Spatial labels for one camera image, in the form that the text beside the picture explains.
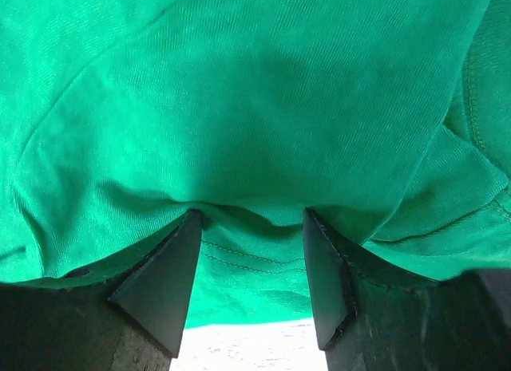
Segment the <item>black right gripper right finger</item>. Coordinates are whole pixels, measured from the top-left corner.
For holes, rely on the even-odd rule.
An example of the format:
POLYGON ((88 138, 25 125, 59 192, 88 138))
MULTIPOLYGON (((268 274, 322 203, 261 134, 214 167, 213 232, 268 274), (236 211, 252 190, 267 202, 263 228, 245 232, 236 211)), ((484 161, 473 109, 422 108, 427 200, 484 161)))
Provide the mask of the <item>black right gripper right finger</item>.
POLYGON ((303 250, 328 369, 509 369, 509 270, 423 277, 353 243, 311 209, 303 250))

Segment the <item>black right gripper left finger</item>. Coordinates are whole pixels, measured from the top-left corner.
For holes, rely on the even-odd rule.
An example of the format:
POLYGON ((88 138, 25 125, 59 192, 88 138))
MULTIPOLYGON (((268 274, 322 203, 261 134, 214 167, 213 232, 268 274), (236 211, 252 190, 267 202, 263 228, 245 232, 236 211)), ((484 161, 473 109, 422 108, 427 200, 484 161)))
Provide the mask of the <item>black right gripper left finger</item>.
POLYGON ((1 285, 4 370, 167 370, 180 352, 200 253, 190 210, 59 279, 1 285))

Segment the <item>green t shirt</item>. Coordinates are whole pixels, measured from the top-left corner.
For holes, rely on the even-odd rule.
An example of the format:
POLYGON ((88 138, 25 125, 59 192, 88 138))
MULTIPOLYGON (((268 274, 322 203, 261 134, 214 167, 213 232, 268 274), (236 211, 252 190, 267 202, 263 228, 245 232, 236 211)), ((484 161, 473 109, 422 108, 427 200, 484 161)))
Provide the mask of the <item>green t shirt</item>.
POLYGON ((510 0, 1 0, 1 280, 203 215, 188 327, 311 316, 303 211, 445 279, 510 265, 510 0))

